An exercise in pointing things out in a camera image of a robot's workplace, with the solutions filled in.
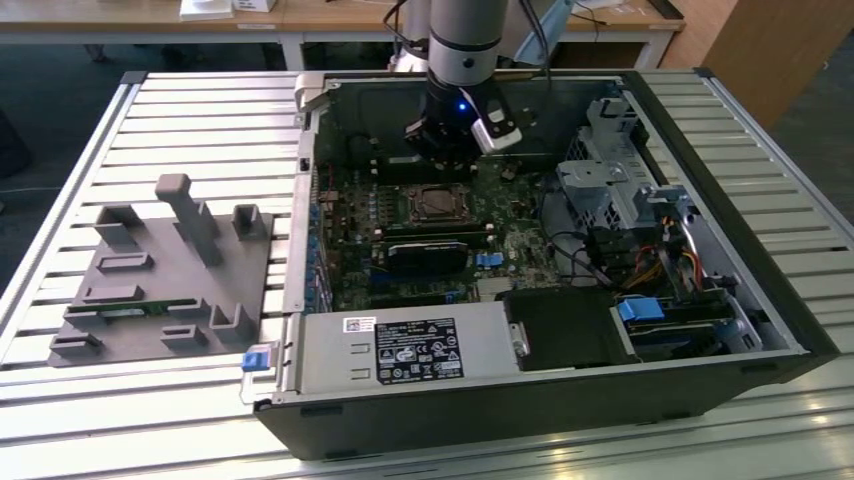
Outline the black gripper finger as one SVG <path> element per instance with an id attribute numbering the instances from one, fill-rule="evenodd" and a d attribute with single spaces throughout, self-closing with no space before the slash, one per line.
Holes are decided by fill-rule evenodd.
<path id="1" fill-rule="evenodd" d="M 427 161 L 437 171 L 445 170 L 443 160 L 441 137 L 427 118 L 420 118 L 404 129 L 404 140 L 416 155 Z"/>
<path id="2" fill-rule="evenodd" d="M 468 131 L 452 131 L 445 138 L 444 165 L 449 172 L 467 172 L 481 156 Z"/>

